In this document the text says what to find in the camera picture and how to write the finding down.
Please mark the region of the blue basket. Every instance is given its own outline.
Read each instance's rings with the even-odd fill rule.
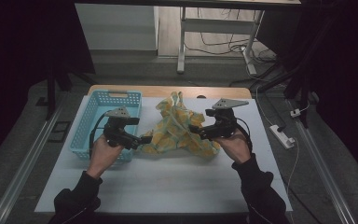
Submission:
[[[106,91],[96,90],[89,98],[84,113],[81,117],[76,133],[72,139],[70,150],[74,152],[79,159],[90,159],[90,133],[94,128],[98,118],[106,111],[126,106],[132,118],[139,118],[141,114],[142,94],[139,91]],[[95,133],[94,141],[103,133],[103,126],[108,117],[101,120],[99,128]],[[136,135],[138,125],[127,125],[124,129],[127,133]],[[118,156],[117,161],[131,161],[133,149],[123,149]]]

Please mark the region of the black sleeve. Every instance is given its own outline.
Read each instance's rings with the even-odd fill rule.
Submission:
[[[101,201],[97,197],[103,181],[83,172],[77,185],[71,191],[63,189],[54,199],[55,216],[48,224],[92,223],[94,210]]]
[[[255,154],[242,164],[233,163],[232,168],[241,178],[241,192],[249,208],[250,223],[289,223],[286,204],[271,187],[273,174],[260,171]]]

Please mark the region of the electrical outlet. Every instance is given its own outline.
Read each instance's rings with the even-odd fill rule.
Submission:
[[[278,132],[278,128],[278,125],[272,125],[269,127],[269,129],[274,133],[274,135],[278,138],[278,140],[286,149],[293,147],[295,145],[295,139],[288,138],[283,131]]]
[[[299,109],[295,109],[293,111],[290,111],[290,116],[292,116],[292,118],[298,117],[301,115],[301,112]]]

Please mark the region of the hand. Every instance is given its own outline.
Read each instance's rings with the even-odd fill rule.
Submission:
[[[105,136],[101,135],[94,142],[91,161],[86,173],[95,179],[100,178],[103,172],[117,160],[123,148],[123,146],[110,147]]]
[[[242,164],[251,159],[251,152],[246,143],[246,137],[239,129],[229,138],[217,137],[213,139],[225,150],[227,155],[237,164]]]

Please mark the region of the white table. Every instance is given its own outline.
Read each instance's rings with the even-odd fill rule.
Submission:
[[[71,131],[57,159],[36,212],[54,212],[53,199],[65,188],[72,189],[88,161],[81,161],[69,150],[69,144],[89,97],[85,96]],[[144,97],[138,135],[152,129],[161,119],[155,108],[163,98]],[[218,99],[184,99],[189,109],[204,112]],[[251,129],[254,153],[261,170],[274,174],[272,187],[292,211],[291,204],[273,157],[255,100],[234,108],[236,117],[244,119]],[[214,123],[205,116],[204,126]],[[163,155],[136,153],[131,162],[113,165],[102,176],[97,212],[111,214],[224,214],[246,212],[241,195],[241,182],[231,166],[232,160],[223,150],[212,159],[193,156],[178,149]]]

